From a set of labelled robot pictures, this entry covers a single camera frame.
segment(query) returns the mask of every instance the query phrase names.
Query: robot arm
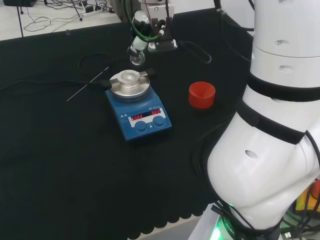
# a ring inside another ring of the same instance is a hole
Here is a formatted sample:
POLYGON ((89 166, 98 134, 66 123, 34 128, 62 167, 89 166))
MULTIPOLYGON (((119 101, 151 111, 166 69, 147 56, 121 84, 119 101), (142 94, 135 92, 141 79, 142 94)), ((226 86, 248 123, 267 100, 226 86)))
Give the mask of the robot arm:
POLYGON ((320 146, 319 12, 319 1, 255 1, 251 76, 242 109, 208 159, 216 193, 256 230, 276 226, 320 174, 304 136, 309 130, 320 146), (246 111, 255 113, 257 122, 246 111))
POLYGON ((166 0, 139 0, 141 10, 134 14, 132 30, 136 36, 129 47, 130 60, 135 65, 145 61, 143 51, 169 51, 178 47, 171 36, 170 23, 174 15, 174 6, 166 0))

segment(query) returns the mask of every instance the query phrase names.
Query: black cable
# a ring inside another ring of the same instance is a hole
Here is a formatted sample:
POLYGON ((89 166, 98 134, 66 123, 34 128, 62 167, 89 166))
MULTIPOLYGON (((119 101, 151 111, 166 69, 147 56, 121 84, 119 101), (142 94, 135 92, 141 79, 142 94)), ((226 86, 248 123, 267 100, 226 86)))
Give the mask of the black cable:
POLYGON ((102 10, 103 10, 103 11, 107 11, 107 12, 109 12, 109 13, 111 13, 111 14, 114 14, 115 11, 113 11, 112 7, 109 7, 109 6, 108 6, 108 2, 107 2, 106 0, 104 0, 104 1, 105 1, 105 2, 101 2, 101 3, 99 4, 99 6, 102 7, 102 10))
POLYGON ((249 1, 250 5, 251 5, 252 9, 255 10, 255 5, 254 5, 254 3, 252 2, 252 0, 248 0, 248 1, 249 1))
POLYGON ((291 213, 289 213, 289 212, 286 212, 286 214, 291 218, 291 219, 293 219, 293 220, 295 220, 297 223, 298 223, 298 225, 296 225, 296 227, 299 227, 300 226, 300 222, 301 222, 301 220, 300 219, 298 219, 298 218, 296 218, 295 216, 293 216, 291 213))
POLYGON ((79 20, 82 21, 82 17, 80 17, 80 14, 79 14, 79 12, 78 12, 78 9, 76 8, 76 5, 75 5, 74 1, 71 0, 71 2, 72 2, 73 7, 74 7, 74 9, 75 9, 75 11, 76 11, 76 14, 78 14, 78 16, 79 16, 79 20))
POLYGON ((310 195, 311 195, 312 188, 314 187, 314 185, 315 185, 314 183, 310 185, 310 187, 308 189, 308 192, 306 194, 304 210, 303 210, 303 214, 302 214, 301 221, 300 221, 301 224, 305 220, 305 217, 306 217, 306 214, 307 214, 307 211, 308 211, 308 204, 309 204, 310 195))
POLYGON ((54 19, 50 19, 50 18, 48 18, 48 17, 46 17, 46 16, 39 16, 38 18, 33 19, 33 18, 29 15, 29 9, 28 9, 28 8, 27 8, 27 10, 28 10, 28 16, 32 19, 32 22, 30 22, 30 23, 29 23, 27 26, 25 26, 23 29, 26 30, 26 31, 28 31, 28 32, 37 32, 37 31, 40 31, 40 30, 45 29, 46 27, 50 27, 50 26, 52 26, 52 25, 51 25, 51 22, 52 22, 52 21, 55 21, 56 19, 70 20, 70 19, 73 19, 74 17, 77 16, 77 15, 74 15, 74 16, 72 16, 72 17, 70 17, 70 18, 56 17, 56 18, 54 18, 54 19), (28 30, 28 29, 27 29, 27 27, 29 27, 31 24, 37 24, 37 23, 42 23, 42 22, 46 22, 46 21, 49 21, 50 24, 49 24, 49 25, 45 25, 43 28, 39 28, 39 29, 36 29, 36 30, 28 30))
POLYGON ((248 28, 248 27, 243 27, 243 26, 237 26, 235 24, 233 24, 232 22, 229 21, 229 19, 227 17, 224 17, 224 15, 227 15, 227 14, 223 14, 221 13, 223 19, 226 21, 227 24, 229 24, 230 26, 234 27, 234 28, 237 28, 237 29, 242 29, 244 31, 247 31, 247 32, 254 32, 255 29, 254 28, 248 28))
POLYGON ((240 214, 240 212, 234 207, 234 206, 230 206, 238 215, 240 218, 242 218, 242 220, 248 224, 248 226, 255 231, 255 228, 240 214))
POLYGON ((55 1, 55 0, 52 0, 53 2, 47 2, 45 3, 44 1, 41 1, 41 0, 37 0, 37 2, 42 2, 44 3, 47 7, 49 8, 52 8, 52 9, 55 9, 55 10, 59 10, 59 9, 67 9, 67 8, 73 8, 74 6, 73 5, 67 5, 67 4, 64 4, 62 2, 59 2, 59 1, 55 1))
POLYGON ((165 0, 165 10, 166 10, 166 24, 168 25, 168 28, 170 30, 171 36, 175 39, 175 41, 178 43, 178 46, 180 45, 183 47, 184 50, 186 50, 189 54, 193 55, 197 59, 199 59, 204 64, 210 64, 212 62, 212 57, 209 53, 207 53, 203 48, 201 48, 198 44, 192 42, 192 41, 181 41, 178 40, 174 34, 173 27, 170 20, 170 13, 169 13, 169 2, 168 0, 165 0), (203 60, 200 56, 198 56, 194 51, 190 50, 185 44, 192 44, 195 47, 197 47, 201 52, 203 52, 205 55, 209 57, 208 61, 203 60))
POLYGON ((247 62, 251 62, 250 59, 246 58, 245 56, 243 56, 241 53, 239 53, 237 50, 235 50, 228 42, 227 40, 225 39, 224 37, 224 18, 223 18, 223 13, 222 11, 220 12, 220 20, 221 20, 221 37, 224 41, 224 43, 227 45, 227 47, 233 52, 235 53, 238 57, 246 60, 247 62))
POLYGON ((87 59, 87 58, 91 58, 91 57, 97 57, 97 56, 106 56, 108 58, 111 59, 111 64, 109 65, 110 67, 108 68, 107 72, 111 70, 111 68, 114 66, 115 64, 115 59, 114 57, 107 53, 107 52, 95 52, 95 53, 92 53, 92 54, 89 54, 89 55, 85 55, 83 56, 77 63, 77 66, 78 66, 78 70, 85 76, 92 76, 92 75, 97 75, 97 72, 88 72, 88 71, 85 71, 83 69, 83 62, 87 59))
MULTIPOLYGON (((307 138, 310 140, 311 144, 312 144, 312 147, 315 151, 315 154, 316 154, 316 157, 318 159, 318 163, 319 163, 319 166, 320 166, 320 151, 319 151, 319 148, 317 146, 317 143, 315 141, 315 139, 312 137, 312 135, 310 134, 310 132, 307 130, 305 132, 305 135, 307 136, 307 138)), ((302 232, 304 230, 304 228, 307 226, 307 224, 309 223, 309 221, 312 219, 312 217, 316 214, 318 208, 320 206, 320 197, 318 197, 318 199, 316 200, 316 203, 315 203, 315 206, 311 212, 311 214, 309 215, 309 217, 306 219, 305 222, 303 222, 300 226, 300 231, 302 232)))
POLYGON ((56 84, 76 84, 76 85, 101 85, 100 82, 86 82, 86 81, 75 81, 75 80, 62 80, 62 81, 34 81, 34 80, 18 80, 7 85, 0 87, 0 91, 8 89, 14 85, 26 83, 26 84, 36 84, 36 85, 56 85, 56 84))
POLYGON ((285 219, 283 219, 282 222, 285 223, 285 224, 287 224, 287 225, 290 226, 290 227, 299 227, 299 225, 294 225, 294 224, 288 222, 288 221, 285 220, 285 219))

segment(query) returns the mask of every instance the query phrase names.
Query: red plastic cup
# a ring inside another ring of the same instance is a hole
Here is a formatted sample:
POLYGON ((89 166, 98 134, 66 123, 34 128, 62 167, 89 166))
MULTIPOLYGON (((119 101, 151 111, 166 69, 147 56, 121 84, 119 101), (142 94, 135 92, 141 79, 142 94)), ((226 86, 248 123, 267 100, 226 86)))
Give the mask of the red plastic cup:
POLYGON ((216 89, 210 83, 197 81, 189 88, 189 103, 197 109, 208 109, 215 101, 216 89))

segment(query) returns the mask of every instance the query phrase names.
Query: wires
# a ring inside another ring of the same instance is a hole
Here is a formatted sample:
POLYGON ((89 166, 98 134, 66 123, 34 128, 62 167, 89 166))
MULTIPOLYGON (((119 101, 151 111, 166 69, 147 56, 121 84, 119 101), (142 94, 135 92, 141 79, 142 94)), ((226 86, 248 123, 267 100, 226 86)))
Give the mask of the wires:
POLYGON ((84 63, 84 61, 86 60, 86 59, 88 59, 88 58, 92 58, 92 57, 98 57, 98 56, 105 56, 105 57, 107 57, 107 58, 109 58, 109 59, 111 59, 111 63, 110 63, 110 67, 108 68, 108 70, 111 70, 111 68, 114 66, 114 64, 115 64, 115 59, 114 59, 114 57, 111 55, 111 54, 109 54, 109 53, 107 53, 107 52, 95 52, 95 53, 92 53, 92 54, 89 54, 89 55, 85 55, 85 56, 83 56, 79 61, 78 61, 78 70, 83 74, 83 75, 85 75, 85 76, 92 76, 92 75, 95 75, 95 74, 97 74, 97 72, 88 72, 88 71, 85 71, 84 69, 83 69, 83 63, 84 63))
POLYGON ((243 56, 241 53, 239 53, 237 50, 235 50, 225 39, 224 37, 224 18, 223 18, 223 12, 221 11, 220 12, 220 15, 221 15, 221 36, 222 36, 222 39, 224 41, 224 43, 227 45, 227 47, 233 52, 235 53, 238 57, 244 59, 245 61, 247 62, 251 62, 250 59, 246 58, 245 56, 243 56))
POLYGON ((252 2, 252 0, 248 0, 248 1, 249 1, 250 5, 251 5, 252 9, 255 10, 255 5, 254 5, 254 3, 252 2))
POLYGON ((247 32, 254 32, 255 29, 254 28, 248 28, 248 27, 243 27, 243 26, 237 26, 237 25, 234 25, 233 23, 231 23, 228 18, 225 18, 224 17, 224 14, 222 13, 222 17, 224 18, 224 20, 226 21, 227 24, 229 24, 230 26, 234 27, 234 28, 238 28, 238 29, 242 29, 242 30, 245 30, 247 32))
POLYGON ((289 218, 295 220, 297 223, 301 223, 301 222, 302 222, 301 219, 299 220, 298 218, 296 218, 295 216, 293 216, 291 213, 286 212, 286 214, 288 215, 289 218))
POLYGON ((112 7, 109 7, 109 6, 108 6, 108 2, 107 2, 106 0, 104 0, 104 1, 105 1, 105 2, 101 2, 101 3, 99 4, 99 6, 102 8, 102 10, 114 14, 115 11, 113 11, 112 7))
POLYGON ((248 226, 255 231, 255 228, 240 214, 240 212, 234 207, 234 206, 230 206, 235 212, 236 214, 238 214, 240 216, 240 218, 246 223, 248 224, 248 226))
MULTIPOLYGON (((81 2, 81 0, 74 0, 73 2, 74 2, 74 4, 78 4, 78 3, 81 2)), ((48 2, 46 4, 46 6, 49 7, 49 8, 55 9, 55 10, 66 9, 66 8, 77 8, 79 10, 82 9, 81 7, 73 6, 73 4, 72 5, 68 5, 68 4, 72 4, 72 1, 65 2, 65 1, 62 1, 62 0, 52 0, 52 2, 48 2)))
POLYGON ((25 26, 23 29, 28 31, 28 32, 37 32, 37 31, 40 31, 40 30, 43 30, 45 29, 46 27, 50 27, 52 26, 54 23, 65 23, 63 24, 62 26, 59 26, 57 27, 55 30, 53 30, 52 32, 56 31, 57 29, 63 27, 64 25, 68 24, 68 23, 73 23, 73 22, 77 22, 77 21, 80 21, 84 12, 85 12, 85 8, 83 7, 82 8, 82 13, 81 13, 81 16, 79 18, 76 18, 74 19, 77 15, 74 15, 73 17, 70 17, 70 18, 62 18, 62 17, 57 17, 57 18, 49 18, 49 17, 46 17, 46 16, 32 16, 29 14, 29 9, 28 7, 26 8, 27 9, 27 13, 28 13, 28 16, 29 18, 32 19, 32 22, 29 23, 27 26, 25 26), (35 29, 35 30, 30 30, 30 29, 27 29, 29 26, 32 26, 32 25, 36 25, 38 23, 44 23, 46 22, 46 24, 44 25, 44 27, 42 28, 39 28, 39 29, 35 29))
POLYGON ((34 81, 34 80, 18 80, 7 85, 0 87, 0 91, 5 89, 11 88, 12 86, 26 83, 26 84, 36 84, 36 85, 59 85, 59 84, 76 84, 76 85, 83 85, 83 84, 90 84, 90 85, 99 85, 99 82, 86 82, 86 81, 75 81, 75 80, 63 80, 63 81, 34 81))
POLYGON ((169 2, 168 0, 165 0, 165 10, 166 10, 166 18, 167 18, 167 26, 170 30, 171 36, 176 40, 176 42, 178 43, 178 45, 180 45, 181 47, 183 47, 183 49, 185 49, 189 54, 191 54, 192 56, 196 57, 197 59, 199 59, 201 62, 203 62, 204 64, 210 64, 212 62, 212 57, 209 53, 207 53, 203 48, 201 48, 198 44, 192 42, 192 41, 180 41, 178 40, 175 35, 174 35, 174 31, 171 25, 171 20, 170 20, 170 13, 169 13, 169 2), (188 48, 186 46, 186 44, 191 44, 194 47, 198 48, 201 52, 203 52, 205 55, 208 56, 208 61, 203 60, 198 54, 196 54, 194 51, 192 51, 190 48, 188 48))
MULTIPOLYGON (((306 131, 305 132, 305 135, 307 136, 307 138, 310 140, 311 144, 312 144, 312 147, 315 151, 315 154, 316 154, 316 157, 318 159, 318 162, 319 162, 319 166, 320 166, 320 151, 319 151, 319 148, 317 146, 317 143, 315 141, 315 139, 312 137, 312 135, 310 134, 309 131, 306 131)), ((303 229, 307 226, 307 224, 310 222, 310 220, 312 219, 312 217, 316 214, 318 208, 320 206, 320 197, 317 198, 316 200, 316 203, 315 203, 315 206, 311 212, 311 214, 309 215, 309 217, 306 219, 305 222, 303 222, 300 226, 300 231, 302 232, 303 229)))

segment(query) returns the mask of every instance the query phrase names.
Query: black tablecloth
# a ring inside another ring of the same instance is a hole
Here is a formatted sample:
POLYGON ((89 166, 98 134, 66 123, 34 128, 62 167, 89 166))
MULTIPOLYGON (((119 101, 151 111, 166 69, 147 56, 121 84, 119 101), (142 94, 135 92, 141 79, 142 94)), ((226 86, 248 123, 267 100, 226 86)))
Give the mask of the black tablecloth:
MULTIPOLYGON (((214 9, 177 14, 173 25, 179 39, 201 45, 212 63, 183 50, 146 55, 145 68, 158 73, 151 85, 172 122, 166 132, 125 142, 99 88, 87 87, 68 102, 81 86, 21 83, 0 91, 1 240, 134 239, 179 217, 199 216, 213 201, 194 174, 190 151, 235 111, 249 63, 222 41, 214 9), (189 86, 197 81, 216 88, 207 112, 188 104, 189 86)), ((248 34, 224 30, 229 43, 250 56, 248 34)), ((109 77, 135 69, 127 61, 130 41, 123 23, 2 41, 0 86, 21 79, 89 81, 77 62, 97 52, 118 59, 109 77)), ((87 62, 99 72, 110 61, 87 62)))

